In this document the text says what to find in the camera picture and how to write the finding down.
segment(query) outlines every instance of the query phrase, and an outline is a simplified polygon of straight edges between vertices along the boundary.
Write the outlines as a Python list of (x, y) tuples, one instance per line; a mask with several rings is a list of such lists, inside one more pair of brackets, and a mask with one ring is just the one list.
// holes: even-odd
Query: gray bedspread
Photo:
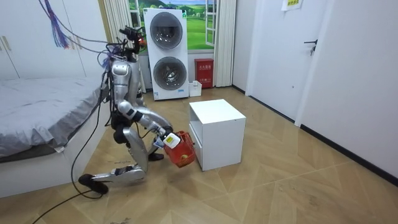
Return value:
[(98, 77), (0, 81), (0, 157), (66, 145), (96, 106), (100, 84)]

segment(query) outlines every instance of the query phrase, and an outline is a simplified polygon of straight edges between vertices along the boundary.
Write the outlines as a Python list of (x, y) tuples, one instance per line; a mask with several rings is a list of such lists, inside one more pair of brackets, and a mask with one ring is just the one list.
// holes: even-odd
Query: drawer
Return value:
[(193, 130), (191, 124), (189, 124), (189, 135), (191, 135), (191, 138), (192, 138), (192, 141), (193, 141), (193, 147), (195, 148), (195, 154), (197, 155), (199, 164), (200, 164), (200, 166), (202, 166), (202, 164), (201, 164), (202, 146), (201, 146), (200, 141), (198, 139), (198, 136), (195, 133), (195, 131)]

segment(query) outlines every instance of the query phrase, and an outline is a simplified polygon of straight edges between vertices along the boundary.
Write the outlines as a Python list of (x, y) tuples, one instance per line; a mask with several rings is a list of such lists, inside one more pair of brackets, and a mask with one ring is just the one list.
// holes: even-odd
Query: washing machine door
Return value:
[(164, 57), (154, 67), (156, 84), (165, 90), (176, 90), (187, 80), (187, 69), (175, 57)]
[(150, 36), (158, 47), (173, 49), (181, 42), (181, 23), (173, 14), (161, 12), (150, 23)]

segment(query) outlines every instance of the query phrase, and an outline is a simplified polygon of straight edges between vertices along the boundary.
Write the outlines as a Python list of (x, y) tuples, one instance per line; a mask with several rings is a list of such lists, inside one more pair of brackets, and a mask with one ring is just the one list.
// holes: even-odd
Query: yellow sign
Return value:
[(299, 3), (300, 0), (287, 0), (287, 6), (294, 6)]
[(168, 143), (172, 142), (172, 141), (173, 141), (173, 137), (168, 137), (168, 138), (166, 139), (166, 141), (167, 141)]

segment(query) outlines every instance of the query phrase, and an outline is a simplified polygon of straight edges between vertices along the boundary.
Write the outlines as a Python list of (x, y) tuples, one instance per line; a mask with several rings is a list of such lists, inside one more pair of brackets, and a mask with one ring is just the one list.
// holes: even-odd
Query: stacked washer dryer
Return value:
[(155, 100), (188, 97), (187, 20), (182, 10), (143, 11)]

